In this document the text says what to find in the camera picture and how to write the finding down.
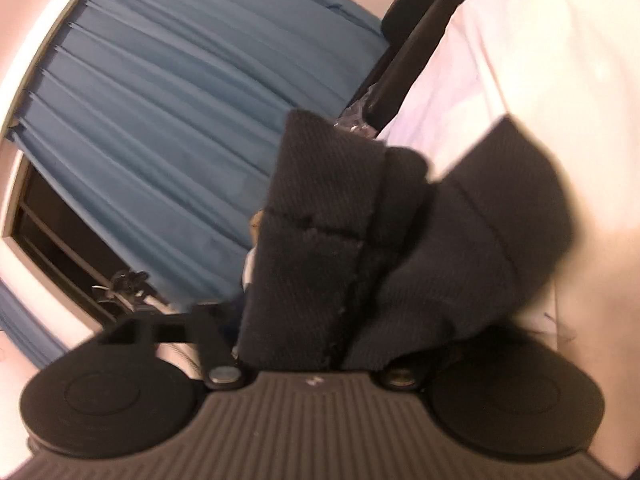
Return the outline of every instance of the white sheet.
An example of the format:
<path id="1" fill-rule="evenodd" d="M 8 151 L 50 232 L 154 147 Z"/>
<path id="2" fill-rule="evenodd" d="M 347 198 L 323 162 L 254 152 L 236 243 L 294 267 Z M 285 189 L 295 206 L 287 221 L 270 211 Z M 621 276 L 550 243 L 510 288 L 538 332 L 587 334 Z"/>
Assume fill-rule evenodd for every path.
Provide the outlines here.
<path id="1" fill-rule="evenodd" d="M 380 138 L 422 152 L 437 180 L 505 113 L 555 162 L 578 219 L 540 301 L 606 396 L 592 451 L 627 476 L 640 462 L 640 0 L 467 0 Z"/>

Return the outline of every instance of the curtain pleat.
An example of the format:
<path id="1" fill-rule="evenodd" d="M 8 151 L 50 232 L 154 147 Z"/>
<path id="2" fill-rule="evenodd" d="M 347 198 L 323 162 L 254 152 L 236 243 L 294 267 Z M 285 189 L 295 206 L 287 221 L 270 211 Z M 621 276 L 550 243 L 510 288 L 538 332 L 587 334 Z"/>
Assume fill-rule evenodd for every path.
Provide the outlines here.
<path id="1" fill-rule="evenodd" d="M 288 112 L 337 117 L 385 50 L 350 0 L 82 0 L 14 140 L 162 295 L 222 300 Z"/>
<path id="2" fill-rule="evenodd" d="M 22 355 L 39 369 L 66 352 L 66 347 L 25 309 L 2 281 L 0 281 L 0 328 L 6 332 Z"/>

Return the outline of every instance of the dark knit fabric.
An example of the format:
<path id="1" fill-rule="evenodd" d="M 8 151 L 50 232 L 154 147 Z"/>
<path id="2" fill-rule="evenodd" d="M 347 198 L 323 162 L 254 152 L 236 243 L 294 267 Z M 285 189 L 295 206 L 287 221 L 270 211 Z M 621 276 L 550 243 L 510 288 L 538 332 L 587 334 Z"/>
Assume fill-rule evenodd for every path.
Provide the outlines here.
<path id="1" fill-rule="evenodd" d="M 439 184 L 404 148 L 294 112 L 260 229 L 239 355 L 377 370 L 522 306 L 569 247 L 548 160 L 503 120 Z"/>

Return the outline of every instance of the ribbed rubber surface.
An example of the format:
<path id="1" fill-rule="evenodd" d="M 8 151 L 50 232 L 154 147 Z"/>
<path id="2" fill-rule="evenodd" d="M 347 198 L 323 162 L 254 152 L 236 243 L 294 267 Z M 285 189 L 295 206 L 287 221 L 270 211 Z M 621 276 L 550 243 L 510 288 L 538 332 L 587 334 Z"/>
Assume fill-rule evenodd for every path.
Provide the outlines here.
<path id="1" fill-rule="evenodd" d="M 180 434 L 137 455 L 81 461 L 41 451 L 12 480 L 611 480 L 586 454 L 514 465 L 444 435 L 417 397 L 366 374 L 262 373 L 211 394 Z"/>

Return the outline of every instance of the circular pad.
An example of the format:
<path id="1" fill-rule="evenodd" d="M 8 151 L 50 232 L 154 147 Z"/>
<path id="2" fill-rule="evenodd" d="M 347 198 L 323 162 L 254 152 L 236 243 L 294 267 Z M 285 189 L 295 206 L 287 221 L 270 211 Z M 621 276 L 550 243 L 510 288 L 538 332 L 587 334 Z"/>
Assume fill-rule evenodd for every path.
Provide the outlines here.
<path id="1" fill-rule="evenodd" d="M 187 424 L 195 405 L 190 379 L 165 361 L 118 350 L 78 349 L 29 382 L 20 411 L 38 445 L 113 458 L 155 446 Z"/>
<path id="2" fill-rule="evenodd" d="M 445 430 L 506 460 L 551 460 L 583 449 L 604 413 L 596 384 L 537 344 L 459 362 L 427 393 Z"/>

